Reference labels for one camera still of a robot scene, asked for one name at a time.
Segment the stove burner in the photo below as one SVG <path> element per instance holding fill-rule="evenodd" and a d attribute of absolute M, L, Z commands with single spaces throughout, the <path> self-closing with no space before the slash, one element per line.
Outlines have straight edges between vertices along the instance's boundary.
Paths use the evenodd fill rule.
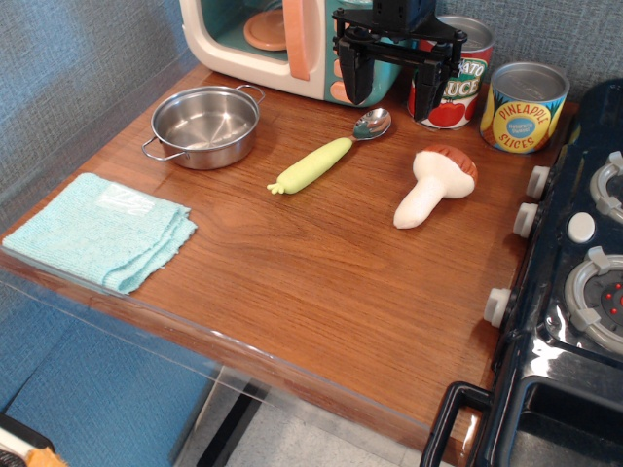
<path fill-rule="evenodd" d="M 616 176 L 623 175 L 623 156 L 620 151 L 611 153 L 607 162 L 591 179 L 591 196 L 597 205 L 597 210 L 605 216 L 623 224 L 623 209 L 621 201 L 608 193 L 608 182 Z"/>
<path fill-rule="evenodd" d="M 623 354 L 623 255 L 591 248 L 567 278 L 565 302 L 578 331 Z"/>
<path fill-rule="evenodd" d="M 602 318 L 602 323 L 613 333 L 623 337 L 623 271 L 612 270 L 592 277 L 584 288 L 588 307 Z"/>

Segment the pineapple slices can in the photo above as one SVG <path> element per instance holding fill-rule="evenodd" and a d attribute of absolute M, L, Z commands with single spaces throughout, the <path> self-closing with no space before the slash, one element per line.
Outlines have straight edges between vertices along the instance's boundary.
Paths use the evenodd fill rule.
<path fill-rule="evenodd" d="M 492 75 L 480 134 L 502 151 L 538 151 L 554 134 L 568 90 L 565 73 L 555 66 L 507 63 Z"/>

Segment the can lid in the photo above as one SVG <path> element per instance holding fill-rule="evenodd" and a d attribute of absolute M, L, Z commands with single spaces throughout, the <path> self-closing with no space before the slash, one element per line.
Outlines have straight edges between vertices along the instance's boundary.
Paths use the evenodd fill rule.
<path fill-rule="evenodd" d="M 494 44 L 494 33 L 483 22 L 468 17 L 444 15 L 441 22 L 467 33 L 467 42 L 463 44 L 464 52 L 480 52 Z"/>
<path fill-rule="evenodd" d="M 570 86 L 560 68 L 531 61 L 506 63 L 494 72 L 491 82 L 495 90 L 525 102 L 561 99 Z"/>

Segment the floor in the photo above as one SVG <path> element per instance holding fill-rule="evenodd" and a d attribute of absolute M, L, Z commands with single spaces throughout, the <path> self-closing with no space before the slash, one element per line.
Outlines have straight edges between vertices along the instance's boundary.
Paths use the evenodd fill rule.
<path fill-rule="evenodd" d="M 176 467 L 197 465 L 237 397 L 227 383 L 217 385 Z M 272 390 L 227 466 L 416 467 L 420 458 L 418 451 Z"/>

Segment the yellow can label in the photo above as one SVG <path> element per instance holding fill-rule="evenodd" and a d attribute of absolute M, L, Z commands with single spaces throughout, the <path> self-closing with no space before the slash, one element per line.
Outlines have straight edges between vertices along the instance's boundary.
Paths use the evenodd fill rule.
<path fill-rule="evenodd" d="M 550 124 L 547 107 L 540 104 L 508 102 L 494 115 L 494 139 L 511 153 L 525 153 L 547 134 Z"/>
<path fill-rule="evenodd" d="M 565 99 L 523 102 L 489 89 L 480 132 L 489 144 L 509 153 L 531 153 L 554 132 Z"/>

